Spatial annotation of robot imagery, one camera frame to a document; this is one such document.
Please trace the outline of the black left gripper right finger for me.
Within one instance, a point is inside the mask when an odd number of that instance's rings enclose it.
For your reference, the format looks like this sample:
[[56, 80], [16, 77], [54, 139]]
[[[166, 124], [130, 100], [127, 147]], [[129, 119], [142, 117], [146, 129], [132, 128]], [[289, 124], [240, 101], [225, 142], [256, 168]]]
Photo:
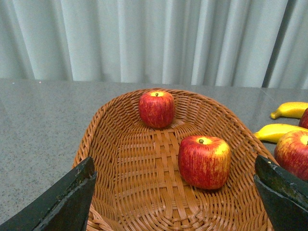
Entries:
[[308, 229], [308, 183], [258, 155], [254, 182], [276, 231]]

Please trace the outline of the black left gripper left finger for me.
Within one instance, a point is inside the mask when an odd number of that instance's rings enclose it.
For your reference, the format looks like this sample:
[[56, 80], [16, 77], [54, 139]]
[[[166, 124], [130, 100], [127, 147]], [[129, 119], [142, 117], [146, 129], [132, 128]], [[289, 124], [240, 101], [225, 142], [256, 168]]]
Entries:
[[2, 231], [84, 231], [97, 179], [87, 157], [27, 207], [1, 224]]

